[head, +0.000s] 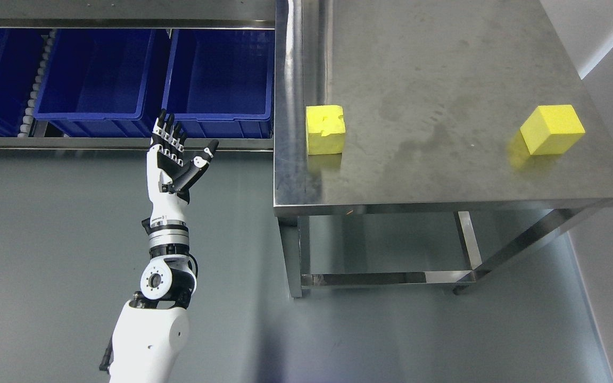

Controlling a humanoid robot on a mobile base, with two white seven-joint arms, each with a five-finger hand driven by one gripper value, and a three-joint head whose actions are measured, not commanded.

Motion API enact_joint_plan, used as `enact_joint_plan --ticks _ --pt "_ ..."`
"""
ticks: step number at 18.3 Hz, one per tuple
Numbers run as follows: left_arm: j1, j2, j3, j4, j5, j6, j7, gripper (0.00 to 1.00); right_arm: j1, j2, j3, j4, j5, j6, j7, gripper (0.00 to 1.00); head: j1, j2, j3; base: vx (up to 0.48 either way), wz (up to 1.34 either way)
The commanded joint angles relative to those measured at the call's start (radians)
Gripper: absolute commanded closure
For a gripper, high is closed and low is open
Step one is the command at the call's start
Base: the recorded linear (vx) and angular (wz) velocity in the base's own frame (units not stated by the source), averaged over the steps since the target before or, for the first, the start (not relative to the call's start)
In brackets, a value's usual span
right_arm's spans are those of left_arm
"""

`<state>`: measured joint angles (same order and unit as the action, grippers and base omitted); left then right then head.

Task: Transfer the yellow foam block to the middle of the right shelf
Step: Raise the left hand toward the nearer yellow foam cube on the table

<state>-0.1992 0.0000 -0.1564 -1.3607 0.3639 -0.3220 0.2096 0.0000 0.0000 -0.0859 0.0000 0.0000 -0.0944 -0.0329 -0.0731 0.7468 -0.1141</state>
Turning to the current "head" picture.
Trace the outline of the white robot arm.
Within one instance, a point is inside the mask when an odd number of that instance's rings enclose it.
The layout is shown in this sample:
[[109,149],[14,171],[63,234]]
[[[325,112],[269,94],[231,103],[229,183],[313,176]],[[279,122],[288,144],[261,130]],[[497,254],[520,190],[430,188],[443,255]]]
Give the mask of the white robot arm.
[[150,260],[124,303],[99,369],[111,382],[166,382],[189,337],[187,310],[197,288],[183,215],[143,220]]

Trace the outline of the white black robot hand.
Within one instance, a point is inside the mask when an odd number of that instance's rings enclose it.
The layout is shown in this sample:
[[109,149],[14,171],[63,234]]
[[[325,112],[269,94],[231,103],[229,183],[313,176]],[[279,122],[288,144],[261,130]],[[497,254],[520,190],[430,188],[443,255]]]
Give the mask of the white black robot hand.
[[184,210],[190,204],[189,190],[207,172],[219,146],[218,140],[211,140],[186,160],[187,138],[175,114],[161,109],[146,154],[146,186],[152,204],[152,213],[146,220],[149,228],[186,221]]

